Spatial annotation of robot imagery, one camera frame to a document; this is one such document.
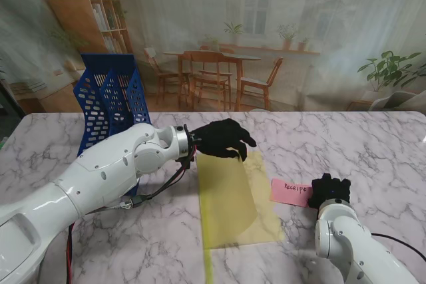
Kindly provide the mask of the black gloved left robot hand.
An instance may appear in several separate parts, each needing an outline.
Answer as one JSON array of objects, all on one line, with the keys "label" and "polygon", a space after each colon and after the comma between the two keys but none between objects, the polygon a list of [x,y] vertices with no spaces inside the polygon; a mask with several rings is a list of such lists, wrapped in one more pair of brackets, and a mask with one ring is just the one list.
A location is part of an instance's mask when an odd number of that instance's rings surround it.
[{"label": "black gloved left robot hand", "polygon": [[256,141],[238,122],[227,118],[213,121],[190,132],[197,149],[217,158],[247,158],[247,146],[255,148]]}]

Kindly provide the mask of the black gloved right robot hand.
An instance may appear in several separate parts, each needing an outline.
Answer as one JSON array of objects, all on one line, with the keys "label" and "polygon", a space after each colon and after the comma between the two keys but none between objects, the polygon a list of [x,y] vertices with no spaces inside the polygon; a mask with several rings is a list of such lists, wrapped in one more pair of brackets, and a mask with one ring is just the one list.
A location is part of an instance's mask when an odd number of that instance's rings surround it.
[{"label": "black gloved right robot hand", "polygon": [[320,206],[332,199],[350,202],[351,181],[333,178],[331,174],[324,173],[321,178],[312,180],[312,195],[308,199],[308,207],[319,209]]}]

